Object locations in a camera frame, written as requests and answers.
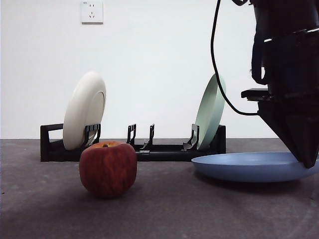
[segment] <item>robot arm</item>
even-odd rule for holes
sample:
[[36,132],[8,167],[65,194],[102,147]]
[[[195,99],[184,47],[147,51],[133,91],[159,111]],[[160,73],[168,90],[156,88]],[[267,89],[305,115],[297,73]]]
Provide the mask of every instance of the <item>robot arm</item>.
[[257,114],[311,168],[319,151],[319,0],[250,3],[257,22],[252,77],[268,90],[248,90],[242,97],[258,102]]

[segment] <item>light blue plate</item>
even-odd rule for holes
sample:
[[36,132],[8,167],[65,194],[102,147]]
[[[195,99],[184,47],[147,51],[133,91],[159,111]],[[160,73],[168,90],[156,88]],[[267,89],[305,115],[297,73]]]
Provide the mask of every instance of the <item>light blue plate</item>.
[[192,159],[206,176],[235,182],[284,182],[319,172],[319,157],[310,169],[290,152],[253,152],[209,155]]

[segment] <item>electrical socket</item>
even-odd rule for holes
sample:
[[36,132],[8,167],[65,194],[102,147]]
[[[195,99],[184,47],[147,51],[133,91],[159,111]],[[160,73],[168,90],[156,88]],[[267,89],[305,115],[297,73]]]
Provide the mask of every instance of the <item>electrical socket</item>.
[[82,23],[103,23],[103,0],[81,1]]

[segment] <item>light green plate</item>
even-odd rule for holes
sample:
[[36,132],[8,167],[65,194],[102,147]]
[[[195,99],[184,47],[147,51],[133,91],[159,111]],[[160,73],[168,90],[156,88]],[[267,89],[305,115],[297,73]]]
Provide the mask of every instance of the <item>light green plate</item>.
[[[221,85],[226,91],[226,85],[221,76],[219,76]],[[225,100],[217,84],[214,74],[207,84],[204,95],[198,109],[196,125],[199,125],[198,150],[206,149],[214,139],[217,132],[221,116],[224,111]]]

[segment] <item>white plate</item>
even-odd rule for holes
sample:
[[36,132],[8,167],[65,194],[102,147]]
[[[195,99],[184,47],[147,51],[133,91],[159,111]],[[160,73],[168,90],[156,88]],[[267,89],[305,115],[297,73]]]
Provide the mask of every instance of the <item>white plate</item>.
[[[220,82],[226,91],[226,85],[219,76]],[[199,142],[197,149],[202,150],[209,147],[217,132],[221,116],[224,111],[225,100],[217,84],[214,74],[207,84],[201,99],[196,117],[196,125],[199,125]]]
[[236,182],[284,182],[319,172],[319,158],[306,169],[290,152],[227,153],[192,159],[206,176]]
[[[64,117],[63,143],[67,150],[79,148],[84,143],[86,125],[101,123],[105,103],[103,79],[96,72],[86,73],[76,86]],[[96,131],[89,134],[88,144],[95,134]]]

